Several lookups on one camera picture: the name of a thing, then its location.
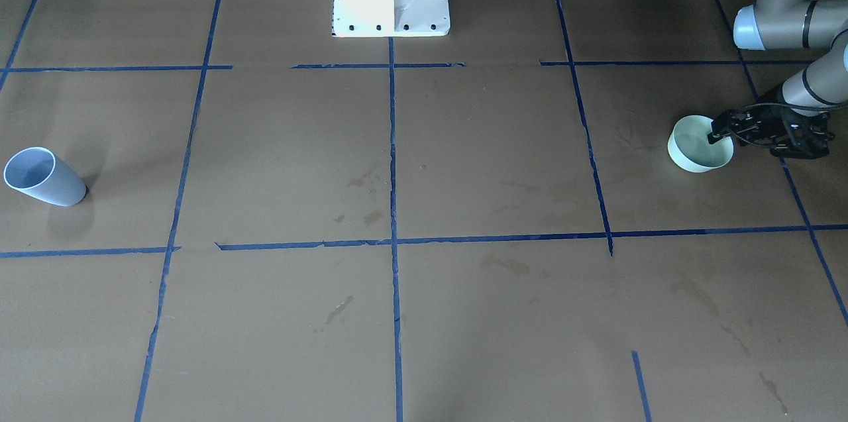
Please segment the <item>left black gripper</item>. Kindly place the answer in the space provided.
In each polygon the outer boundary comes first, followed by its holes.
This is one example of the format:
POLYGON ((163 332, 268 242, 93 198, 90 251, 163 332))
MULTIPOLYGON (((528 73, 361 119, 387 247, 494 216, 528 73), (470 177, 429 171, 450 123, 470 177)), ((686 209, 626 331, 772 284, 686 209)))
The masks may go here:
POLYGON ((829 156, 833 133, 827 129, 830 113, 802 116, 791 110, 778 112, 782 139, 772 145, 772 137, 764 130, 772 121, 769 109, 739 109, 724 111, 712 121, 708 144, 730 138, 739 146, 771 146, 770 153, 778 158, 815 160, 829 156))

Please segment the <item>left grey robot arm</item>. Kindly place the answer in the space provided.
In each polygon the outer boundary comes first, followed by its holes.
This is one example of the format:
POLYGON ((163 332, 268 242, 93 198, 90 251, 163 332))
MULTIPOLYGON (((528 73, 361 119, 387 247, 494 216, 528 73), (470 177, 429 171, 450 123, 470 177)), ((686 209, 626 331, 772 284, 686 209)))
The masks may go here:
POLYGON ((835 138, 829 118, 846 109, 846 0, 755 0, 738 11, 733 39, 740 50, 803 48, 824 54, 754 104, 724 111, 712 121, 706 141, 733 138, 778 158, 827 156, 835 138))

